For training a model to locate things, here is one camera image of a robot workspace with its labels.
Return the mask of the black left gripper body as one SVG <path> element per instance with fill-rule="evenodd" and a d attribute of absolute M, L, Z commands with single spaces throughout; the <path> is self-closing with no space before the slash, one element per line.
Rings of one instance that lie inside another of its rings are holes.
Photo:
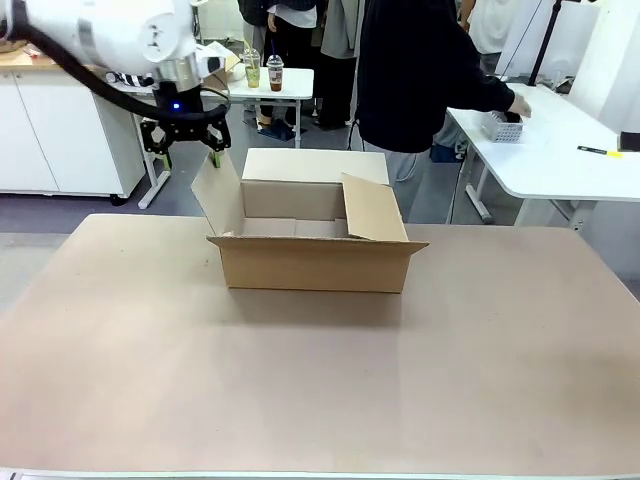
<path fill-rule="evenodd" d="M 156 106 L 170 114 L 202 113 L 201 87 L 179 91 L 175 83 L 160 82 L 153 88 Z M 161 129 L 172 140 L 201 140 L 205 125 L 195 122 L 160 122 Z"/>

